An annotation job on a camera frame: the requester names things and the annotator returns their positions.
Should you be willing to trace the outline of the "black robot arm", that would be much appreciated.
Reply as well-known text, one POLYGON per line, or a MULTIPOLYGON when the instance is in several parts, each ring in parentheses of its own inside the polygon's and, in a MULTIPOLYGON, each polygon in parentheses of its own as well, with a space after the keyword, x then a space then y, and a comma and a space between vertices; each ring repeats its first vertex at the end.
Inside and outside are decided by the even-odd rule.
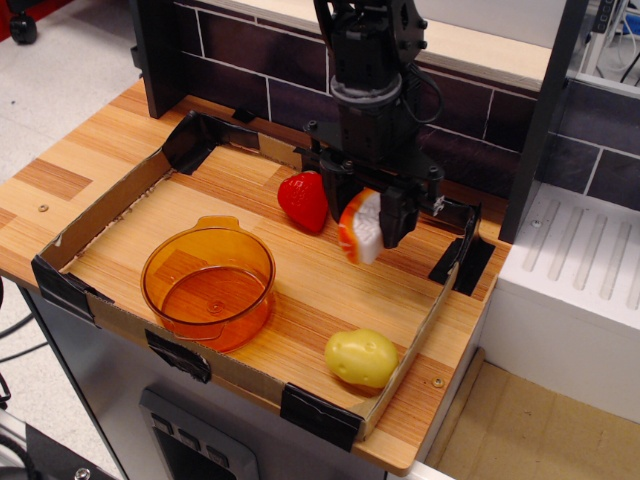
POLYGON ((335 122, 311 120, 303 164, 321 174, 329 211, 340 219, 364 188, 379 192, 383 245, 395 248, 435 213, 442 169, 419 151, 420 92, 433 80, 416 65, 428 22, 412 1, 317 1, 333 74, 335 122))

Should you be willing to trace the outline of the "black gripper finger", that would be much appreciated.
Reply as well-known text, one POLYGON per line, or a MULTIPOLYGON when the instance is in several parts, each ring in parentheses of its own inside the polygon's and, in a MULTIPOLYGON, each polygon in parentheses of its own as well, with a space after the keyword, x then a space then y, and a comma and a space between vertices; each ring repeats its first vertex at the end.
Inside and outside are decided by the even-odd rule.
POLYGON ((332 219, 338 223, 348 204, 364 189, 354 169, 322 167, 324 192, 332 219))
POLYGON ((379 223, 386 249, 397 248, 417 224, 419 208, 414 196, 397 186, 388 187, 380 196, 379 223))

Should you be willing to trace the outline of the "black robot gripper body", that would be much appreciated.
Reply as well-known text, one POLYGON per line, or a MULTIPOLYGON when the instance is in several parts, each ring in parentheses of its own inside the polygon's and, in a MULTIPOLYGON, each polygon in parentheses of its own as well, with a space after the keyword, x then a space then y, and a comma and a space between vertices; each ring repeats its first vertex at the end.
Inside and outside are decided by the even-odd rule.
POLYGON ((443 169, 417 146, 422 79, 395 79, 379 90, 349 89, 333 79, 338 105, 335 122, 311 120, 304 128, 311 147, 303 165, 321 174, 322 167, 357 171, 364 188, 382 194, 397 186, 409 191, 419 210, 440 210, 443 169))

